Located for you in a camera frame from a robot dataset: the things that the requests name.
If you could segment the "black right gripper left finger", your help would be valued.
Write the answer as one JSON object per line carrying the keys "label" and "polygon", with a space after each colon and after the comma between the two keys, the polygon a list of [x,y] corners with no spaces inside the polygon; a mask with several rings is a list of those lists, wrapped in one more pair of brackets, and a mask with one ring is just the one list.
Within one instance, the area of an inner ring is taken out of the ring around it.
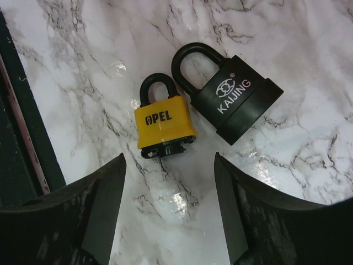
{"label": "black right gripper left finger", "polygon": [[1,264],[109,264],[126,176],[123,154],[21,206],[1,208]]}

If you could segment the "yellow Opel padlock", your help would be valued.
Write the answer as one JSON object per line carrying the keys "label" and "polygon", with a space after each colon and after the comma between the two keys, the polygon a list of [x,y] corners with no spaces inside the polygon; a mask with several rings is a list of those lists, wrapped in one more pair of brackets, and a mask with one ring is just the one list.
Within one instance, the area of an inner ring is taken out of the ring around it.
{"label": "yellow Opel padlock", "polygon": [[[151,103],[149,89],[163,83],[168,98]],[[138,134],[137,148],[145,159],[183,153],[184,144],[192,144],[197,136],[188,104],[180,96],[172,78],[164,73],[149,75],[140,87],[140,107],[134,112]]]}

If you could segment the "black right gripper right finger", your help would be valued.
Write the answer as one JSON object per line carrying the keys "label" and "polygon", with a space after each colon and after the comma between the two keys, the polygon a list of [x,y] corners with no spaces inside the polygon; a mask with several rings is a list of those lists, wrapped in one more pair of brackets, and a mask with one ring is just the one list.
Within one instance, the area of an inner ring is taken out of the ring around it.
{"label": "black right gripper right finger", "polygon": [[214,175],[231,264],[352,263],[352,199],[323,205],[296,198],[219,154]]}

